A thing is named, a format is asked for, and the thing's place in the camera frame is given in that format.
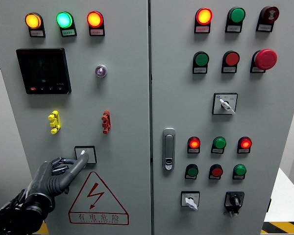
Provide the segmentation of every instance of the orange indicator light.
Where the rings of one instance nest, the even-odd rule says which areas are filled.
[[[41,26],[41,17],[37,13],[29,13],[25,16],[25,23],[31,29],[37,29]]]
[[[241,139],[240,146],[243,149],[250,148],[251,147],[251,140],[250,140],[250,138],[243,138],[243,139]]]
[[[200,146],[199,138],[196,136],[190,137],[188,140],[188,145],[190,148],[193,148],[193,149],[199,148],[199,146]]]
[[[196,20],[202,25],[207,25],[212,20],[212,11],[209,8],[201,8],[197,11]]]
[[[194,140],[190,142],[190,147],[191,148],[198,148],[199,147],[199,141]]]
[[[103,17],[100,12],[92,11],[87,15],[87,23],[90,27],[98,28],[102,25]]]

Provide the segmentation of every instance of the green indicator light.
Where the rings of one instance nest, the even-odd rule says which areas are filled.
[[[213,145],[217,149],[223,149],[226,146],[225,138],[223,138],[223,137],[217,137],[217,138],[215,138],[214,141],[213,141]]]
[[[57,15],[57,23],[61,28],[68,28],[72,25],[72,16],[68,12],[60,12]]]
[[[196,56],[195,62],[199,66],[204,66],[208,63],[209,57],[205,53],[200,53]]]
[[[198,170],[196,168],[190,168],[188,171],[187,171],[187,174],[189,176],[197,176],[198,175]]]
[[[239,23],[245,18],[245,11],[243,8],[235,8],[230,13],[230,19],[234,23]]]
[[[246,167],[243,164],[237,165],[234,167],[234,173],[237,175],[245,175],[247,172]]]

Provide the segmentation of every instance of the robotic hand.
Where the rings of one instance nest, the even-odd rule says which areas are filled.
[[[78,160],[57,158],[51,163],[44,162],[28,188],[0,209],[0,234],[26,235],[38,231],[48,213],[54,210],[54,197],[69,193],[71,182],[88,159],[89,155],[82,152]]]

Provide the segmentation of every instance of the yellow black hazard stripe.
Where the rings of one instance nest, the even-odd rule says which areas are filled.
[[[264,222],[261,234],[294,234],[294,222]]]

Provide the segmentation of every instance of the green push button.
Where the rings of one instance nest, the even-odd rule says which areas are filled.
[[[187,174],[189,176],[192,176],[192,177],[197,176],[198,175],[198,169],[190,168],[190,169],[188,169]]]
[[[198,66],[204,66],[208,63],[209,57],[206,53],[200,53],[196,56],[195,62]]]
[[[223,137],[217,137],[217,138],[215,138],[214,141],[213,141],[213,145],[217,149],[223,149],[226,146],[225,138],[223,138]]]
[[[242,176],[242,175],[245,175],[246,172],[247,172],[246,167],[243,164],[239,164],[234,167],[234,173],[236,175]]]
[[[234,8],[230,13],[230,20],[234,23],[239,23],[245,18],[245,11],[243,8]]]

